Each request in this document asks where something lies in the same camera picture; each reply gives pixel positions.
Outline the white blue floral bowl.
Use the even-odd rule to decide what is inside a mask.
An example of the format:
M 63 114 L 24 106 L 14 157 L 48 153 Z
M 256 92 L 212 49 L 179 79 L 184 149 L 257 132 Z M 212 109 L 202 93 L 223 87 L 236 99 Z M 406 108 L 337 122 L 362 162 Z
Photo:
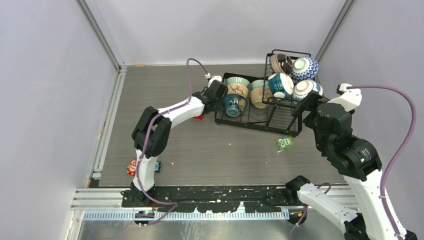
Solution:
M 305 79 L 294 85 L 292 99 L 295 101 L 303 100 L 311 91 L 317 92 L 319 95 L 324 94 L 323 87 L 314 80 Z

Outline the blue zigzag pattern bowl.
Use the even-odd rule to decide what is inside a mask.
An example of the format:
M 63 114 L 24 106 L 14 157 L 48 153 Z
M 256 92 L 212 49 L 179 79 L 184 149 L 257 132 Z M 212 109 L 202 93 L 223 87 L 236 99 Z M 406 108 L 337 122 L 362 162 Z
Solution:
M 295 83 L 303 80 L 313 80 L 320 70 L 320 63 L 310 57 L 303 56 L 296 59 L 292 65 L 291 78 Z

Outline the black wire dish rack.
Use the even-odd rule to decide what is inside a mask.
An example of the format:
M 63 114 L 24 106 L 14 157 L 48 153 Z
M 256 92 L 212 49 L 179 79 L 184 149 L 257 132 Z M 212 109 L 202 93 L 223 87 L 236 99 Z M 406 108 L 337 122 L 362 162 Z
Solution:
M 292 60 L 312 56 L 308 52 L 274 49 L 266 54 L 264 76 L 257 77 L 226 72 L 223 74 L 222 81 L 226 83 L 230 77 L 241 77 L 251 83 L 256 80 L 267 83 L 268 77 L 275 73 L 270 63 L 270 58 L 275 54 L 288 55 Z M 214 122 L 218 125 L 227 125 L 291 137 L 297 137 L 301 133 L 303 129 L 302 115 L 292 116 L 292 111 L 295 109 L 298 103 L 297 101 L 292 98 L 279 98 L 274 97 L 272 94 L 266 94 L 259 99 L 259 102 L 264 104 L 265 108 L 257 108 L 248 100 L 245 111 L 239 116 L 231 117 L 225 111 L 220 111 L 214 114 Z

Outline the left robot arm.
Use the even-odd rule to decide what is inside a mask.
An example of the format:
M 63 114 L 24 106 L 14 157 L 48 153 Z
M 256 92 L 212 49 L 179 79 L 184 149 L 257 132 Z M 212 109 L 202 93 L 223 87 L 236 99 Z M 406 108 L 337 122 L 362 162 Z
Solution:
M 131 138 L 136 157 L 128 165 L 127 173 L 133 175 L 130 189 L 121 192 L 122 206 L 148 207 L 154 200 L 150 191 L 159 155 L 165 150 L 171 129 L 189 119 L 222 110 L 227 86 L 213 80 L 202 91 L 194 92 L 186 100 L 169 107 L 147 107 L 137 122 Z

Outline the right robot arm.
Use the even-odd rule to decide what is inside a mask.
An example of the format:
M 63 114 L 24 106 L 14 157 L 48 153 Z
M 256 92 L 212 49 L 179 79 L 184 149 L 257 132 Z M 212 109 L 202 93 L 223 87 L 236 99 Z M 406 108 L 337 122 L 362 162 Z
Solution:
M 414 232 L 405 229 L 399 220 L 389 218 L 385 211 L 380 194 L 382 162 L 369 141 L 353 135 L 353 110 L 347 103 L 312 91 L 296 105 L 293 115 L 304 111 L 308 116 L 303 122 L 313 130 L 317 150 L 348 183 L 359 211 L 338 203 L 301 175 L 286 183 L 287 202 L 316 209 L 347 240 L 415 240 Z

